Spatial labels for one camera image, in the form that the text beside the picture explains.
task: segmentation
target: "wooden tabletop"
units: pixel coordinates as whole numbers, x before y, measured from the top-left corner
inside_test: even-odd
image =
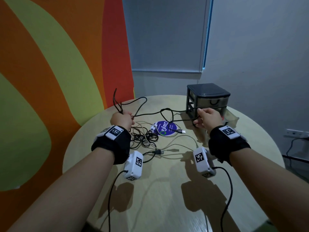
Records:
[[[158,95],[147,97],[138,114],[154,113],[162,108],[185,110],[186,97],[178,95]],[[135,113],[142,104],[140,99],[124,109]],[[284,167],[278,147],[267,132],[244,114],[229,108],[237,117],[236,130],[245,136],[252,149]],[[91,151],[95,135],[110,126],[110,118],[116,112],[110,107],[91,118],[72,138],[63,160],[63,172],[67,171]],[[165,111],[166,117],[171,113]],[[175,119],[186,118],[176,115]],[[155,123],[163,120],[160,114],[136,117],[136,121]],[[190,121],[176,122],[186,134],[193,137],[199,146],[203,145],[201,131],[194,128]],[[172,138],[159,137],[157,147],[166,146]],[[143,164],[142,176],[129,181],[120,176],[113,188],[111,197],[111,231],[133,232],[220,232],[220,217],[230,195],[230,183],[226,173],[217,169],[217,175],[206,179],[201,176],[192,159],[192,150],[196,148],[194,140],[179,137],[161,157],[155,157]],[[149,151],[139,148],[139,152]],[[265,220],[266,215],[253,199],[235,170],[226,162],[214,161],[215,166],[224,167],[233,183],[233,198],[225,214],[225,231],[254,231]],[[91,211],[88,222],[102,231],[108,231],[107,202],[108,192],[118,172],[124,165],[114,165]]]

